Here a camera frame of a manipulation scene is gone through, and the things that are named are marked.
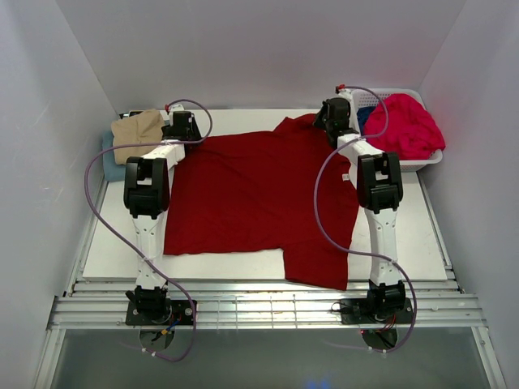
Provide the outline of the folded light blue t shirt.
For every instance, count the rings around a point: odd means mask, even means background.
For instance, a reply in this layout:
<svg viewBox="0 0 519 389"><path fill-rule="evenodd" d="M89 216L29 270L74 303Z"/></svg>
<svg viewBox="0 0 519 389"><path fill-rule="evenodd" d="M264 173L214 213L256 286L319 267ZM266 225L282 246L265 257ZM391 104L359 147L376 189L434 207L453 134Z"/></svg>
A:
<svg viewBox="0 0 519 389"><path fill-rule="evenodd" d="M106 131L102 136L102 149L107 150L113 147L113 134L111 127L109 131ZM114 159L114 150L108 151L103 155L103 169L105 174L105 180L107 182L120 182L125 178L125 165L117 165Z"/></svg>

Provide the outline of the dark blue t shirt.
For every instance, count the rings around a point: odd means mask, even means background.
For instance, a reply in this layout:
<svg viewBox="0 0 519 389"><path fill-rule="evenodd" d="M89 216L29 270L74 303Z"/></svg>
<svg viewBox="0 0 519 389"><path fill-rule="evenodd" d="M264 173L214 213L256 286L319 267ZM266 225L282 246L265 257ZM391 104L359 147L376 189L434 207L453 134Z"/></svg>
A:
<svg viewBox="0 0 519 389"><path fill-rule="evenodd" d="M365 106L357 111L357 120L358 120L358 127L359 132L363 132L363 128L370 117L371 113L375 110L375 106Z"/></svg>

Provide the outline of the pink crumpled t shirt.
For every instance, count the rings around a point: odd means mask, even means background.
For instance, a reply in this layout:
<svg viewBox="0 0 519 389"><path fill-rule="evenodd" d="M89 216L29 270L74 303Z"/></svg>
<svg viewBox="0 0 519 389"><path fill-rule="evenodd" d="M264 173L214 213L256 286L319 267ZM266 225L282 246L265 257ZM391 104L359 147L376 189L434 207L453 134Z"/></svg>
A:
<svg viewBox="0 0 519 389"><path fill-rule="evenodd" d="M389 122L386 131L367 141L400 160L427 160L446 147L433 117L412 96L395 93L384 100Z"/></svg>

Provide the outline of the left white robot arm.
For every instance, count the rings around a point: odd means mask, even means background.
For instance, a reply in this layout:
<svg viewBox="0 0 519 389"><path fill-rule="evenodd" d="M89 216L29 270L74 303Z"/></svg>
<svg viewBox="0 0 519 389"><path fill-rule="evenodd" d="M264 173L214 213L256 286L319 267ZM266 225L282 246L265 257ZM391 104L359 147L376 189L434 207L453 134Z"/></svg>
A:
<svg viewBox="0 0 519 389"><path fill-rule="evenodd" d="M127 292L133 320L167 323L173 315L167 297L167 280L150 264L161 263L165 216L169 207L170 180L174 166L186 156L183 141L202 139L195 116L182 105L169 108L169 123L161 128L163 141L142 156L131 156L126 164L123 202L135 228L139 249L135 289Z"/></svg>

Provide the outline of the dark red t shirt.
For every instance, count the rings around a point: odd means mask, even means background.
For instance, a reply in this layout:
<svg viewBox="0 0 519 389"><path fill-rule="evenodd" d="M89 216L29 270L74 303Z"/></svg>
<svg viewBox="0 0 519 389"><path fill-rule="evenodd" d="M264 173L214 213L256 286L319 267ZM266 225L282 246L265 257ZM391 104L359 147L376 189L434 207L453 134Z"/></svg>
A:
<svg viewBox="0 0 519 389"><path fill-rule="evenodd" d="M358 216L349 161L313 114L274 130L212 137L174 170L164 252L279 249L288 281L343 290Z"/></svg>

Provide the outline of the white plastic basket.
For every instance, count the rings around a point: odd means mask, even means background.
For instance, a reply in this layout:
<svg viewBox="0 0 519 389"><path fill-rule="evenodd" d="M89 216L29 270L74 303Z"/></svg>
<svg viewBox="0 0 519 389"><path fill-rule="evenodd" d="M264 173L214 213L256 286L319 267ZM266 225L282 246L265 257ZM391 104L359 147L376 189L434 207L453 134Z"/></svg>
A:
<svg viewBox="0 0 519 389"><path fill-rule="evenodd" d="M395 93L403 93L412 96L417 100L425 110L426 106L422 100L422 97L418 92L411 89L402 88L375 88L373 92L366 92L362 89L353 91L354 101L351 103L352 107L352 126L359 131L357 111L358 109L365 106L375 106L375 110L371 113L368 118L363 132L361 134L378 134L384 128L384 123L389 121L388 111L385 106L384 100ZM427 160L401 160L401 169L404 171L418 171L427 165L433 165L439 163L443 158L443 151L437 150Z"/></svg>

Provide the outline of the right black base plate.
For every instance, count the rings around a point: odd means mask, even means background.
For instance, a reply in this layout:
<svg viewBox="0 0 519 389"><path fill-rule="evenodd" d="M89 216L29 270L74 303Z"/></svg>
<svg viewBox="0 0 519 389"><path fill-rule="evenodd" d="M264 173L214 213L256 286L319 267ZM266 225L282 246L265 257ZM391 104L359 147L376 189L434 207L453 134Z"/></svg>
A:
<svg viewBox="0 0 519 389"><path fill-rule="evenodd" d="M410 299L402 308L377 309L366 298L346 298L338 302L337 310L343 324L411 324L414 315Z"/></svg>

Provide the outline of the folded beige t shirt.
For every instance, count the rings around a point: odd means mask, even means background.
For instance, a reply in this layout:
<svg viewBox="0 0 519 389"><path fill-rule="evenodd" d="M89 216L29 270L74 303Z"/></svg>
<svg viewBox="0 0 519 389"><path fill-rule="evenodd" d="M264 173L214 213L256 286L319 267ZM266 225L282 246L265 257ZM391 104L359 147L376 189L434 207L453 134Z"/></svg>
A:
<svg viewBox="0 0 519 389"><path fill-rule="evenodd" d="M143 156L155 146L144 143L158 143L162 140L162 127L165 124L161 113L156 109L147 109L128 118L112 122L113 146L132 144L132 147L114 150L117 165L124 165L132 156Z"/></svg>

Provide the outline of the aluminium rail frame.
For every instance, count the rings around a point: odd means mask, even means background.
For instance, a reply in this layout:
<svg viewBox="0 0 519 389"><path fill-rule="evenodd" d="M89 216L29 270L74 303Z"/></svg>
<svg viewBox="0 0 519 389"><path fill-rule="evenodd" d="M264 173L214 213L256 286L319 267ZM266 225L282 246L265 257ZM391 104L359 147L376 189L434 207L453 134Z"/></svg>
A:
<svg viewBox="0 0 519 389"><path fill-rule="evenodd" d="M401 247L407 254L420 255L419 264L410 267L418 295L418 326L468 328L489 385L503 388L506 382L482 307L457 282L425 184L416 173L406 173L404 182L400 217L414 231ZM330 310L332 303L367 291L364 259L351 260L351 281L344 292L285 282L277 251L202 255L172 259L170 264L199 302L202 330L338 328L341 322ZM51 387L69 330L123 328L125 292L134 285L134 273L128 250L91 222L71 280L53 304L36 387Z"/></svg>

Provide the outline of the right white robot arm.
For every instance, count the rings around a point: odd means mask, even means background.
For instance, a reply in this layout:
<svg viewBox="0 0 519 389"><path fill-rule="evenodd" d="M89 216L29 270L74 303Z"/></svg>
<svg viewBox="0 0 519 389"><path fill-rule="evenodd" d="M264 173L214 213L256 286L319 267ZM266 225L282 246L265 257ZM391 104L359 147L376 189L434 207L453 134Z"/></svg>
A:
<svg viewBox="0 0 519 389"><path fill-rule="evenodd" d="M372 146L365 136L350 127L350 101L343 96L322 103L314 126L325 131L333 155L350 163L358 203L367 218L371 240L369 253L335 247L371 259L367 296L339 302L343 323L394 320L409 301L405 294L407 275L397 261L397 210L403 199L400 161L396 153Z"/></svg>

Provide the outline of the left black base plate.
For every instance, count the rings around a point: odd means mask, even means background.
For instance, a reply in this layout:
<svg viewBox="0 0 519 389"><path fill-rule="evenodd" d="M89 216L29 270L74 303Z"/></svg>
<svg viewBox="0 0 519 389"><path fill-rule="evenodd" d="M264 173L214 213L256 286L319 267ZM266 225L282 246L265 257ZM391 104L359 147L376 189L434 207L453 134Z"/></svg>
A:
<svg viewBox="0 0 519 389"><path fill-rule="evenodd" d="M168 327L177 323L180 326L192 326L194 310L188 300L167 299L158 308L138 308L134 302L129 302L124 323L127 326L163 326Z"/></svg>

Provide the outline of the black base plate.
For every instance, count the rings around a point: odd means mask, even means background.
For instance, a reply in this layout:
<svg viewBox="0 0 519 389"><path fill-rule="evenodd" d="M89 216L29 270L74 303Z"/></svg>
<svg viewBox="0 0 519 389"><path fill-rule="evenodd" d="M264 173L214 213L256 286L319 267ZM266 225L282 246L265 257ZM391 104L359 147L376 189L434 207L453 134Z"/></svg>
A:
<svg viewBox="0 0 519 389"><path fill-rule="evenodd" d="M337 310L343 324L411 324L414 315L410 299L402 308L377 309L366 298L346 298L338 302Z"/></svg>
<svg viewBox="0 0 519 389"><path fill-rule="evenodd" d="M194 310L188 300L167 299L158 308L138 308L134 302L129 302L124 323L127 326L163 326L168 327L177 323L180 326L192 326Z"/></svg>

